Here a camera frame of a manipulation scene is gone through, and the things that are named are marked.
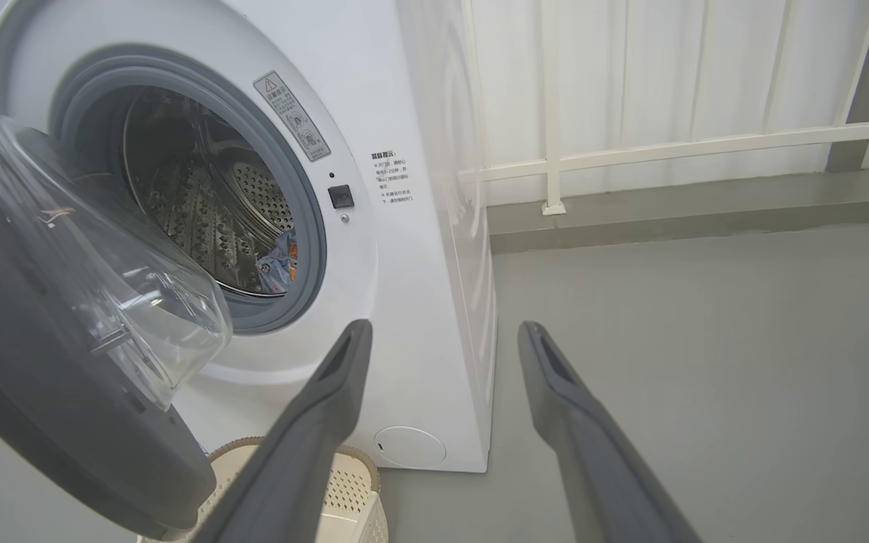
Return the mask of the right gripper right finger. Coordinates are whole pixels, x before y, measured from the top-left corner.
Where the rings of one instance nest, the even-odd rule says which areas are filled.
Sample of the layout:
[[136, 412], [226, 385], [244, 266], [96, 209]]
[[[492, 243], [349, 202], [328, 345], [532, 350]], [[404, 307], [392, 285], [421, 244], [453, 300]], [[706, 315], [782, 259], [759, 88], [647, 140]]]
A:
[[699, 536], [551, 334], [518, 327], [533, 425], [555, 452], [579, 542], [697, 542]]

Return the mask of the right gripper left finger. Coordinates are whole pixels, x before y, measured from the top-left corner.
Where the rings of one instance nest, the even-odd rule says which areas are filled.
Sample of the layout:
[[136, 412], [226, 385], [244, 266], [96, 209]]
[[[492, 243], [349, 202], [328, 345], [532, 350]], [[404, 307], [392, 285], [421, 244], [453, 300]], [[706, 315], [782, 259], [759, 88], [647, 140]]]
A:
[[352, 321], [197, 530], [195, 542], [313, 542], [336, 449], [358, 425], [373, 327]]

